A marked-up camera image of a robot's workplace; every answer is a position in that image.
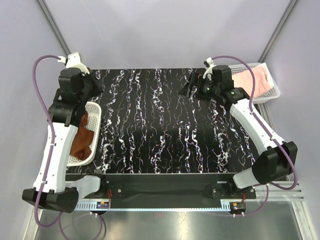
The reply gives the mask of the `brown towel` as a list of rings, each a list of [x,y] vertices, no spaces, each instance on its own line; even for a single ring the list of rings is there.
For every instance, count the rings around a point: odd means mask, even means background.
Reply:
[[[85,112],[70,149],[70,155],[80,161],[86,160],[92,153],[89,146],[94,139],[94,132],[86,128],[89,121],[88,117],[88,113]]]

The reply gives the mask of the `pink towel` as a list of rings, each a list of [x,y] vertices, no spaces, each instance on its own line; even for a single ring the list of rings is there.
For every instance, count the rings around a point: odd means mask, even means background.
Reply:
[[[261,63],[251,70],[255,78],[253,98],[256,99],[270,91],[274,87],[274,81],[266,63]],[[234,74],[232,79],[236,88],[243,88],[249,96],[251,95],[253,90],[253,78],[249,70]]]

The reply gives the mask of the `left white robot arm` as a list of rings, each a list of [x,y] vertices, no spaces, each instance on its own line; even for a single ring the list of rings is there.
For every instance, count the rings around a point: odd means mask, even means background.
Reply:
[[[72,143],[89,99],[102,93],[90,69],[70,67],[58,77],[52,105],[48,108],[48,138],[42,164],[32,188],[24,189],[22,199],[40,209],[71,213],[78,200],[89,194],[103,198],[108,186],[98,176],[66,183],[66,168]]]

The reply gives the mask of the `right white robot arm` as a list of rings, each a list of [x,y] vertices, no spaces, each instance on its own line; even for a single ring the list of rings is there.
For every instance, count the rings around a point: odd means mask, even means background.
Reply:
[[[239,198],[247,187],[271,184],[294,172],[297,145],[276,134],[252,105],[248,93],[234,86],[229,66],[213,65],[203,74],[192,72],[179,95],[215,100],[229,110],[253,141],[259,156],[251,168],[233,176],[227,185],[230,197]]]

